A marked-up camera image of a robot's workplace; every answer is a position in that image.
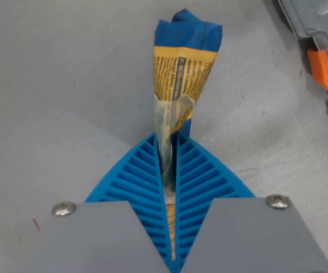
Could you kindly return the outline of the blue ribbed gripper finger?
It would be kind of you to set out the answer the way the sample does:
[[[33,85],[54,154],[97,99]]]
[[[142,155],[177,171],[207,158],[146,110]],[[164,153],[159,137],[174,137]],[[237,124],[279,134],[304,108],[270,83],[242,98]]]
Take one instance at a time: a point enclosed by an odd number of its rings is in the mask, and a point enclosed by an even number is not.
[[[156,138],[128,152],[85,202],[61,201],[40,225],[33,272],[176,272]]]
[[[176,163],[180,272],[328,272],[327,258],[288,196],[254,196],[183,135]]]

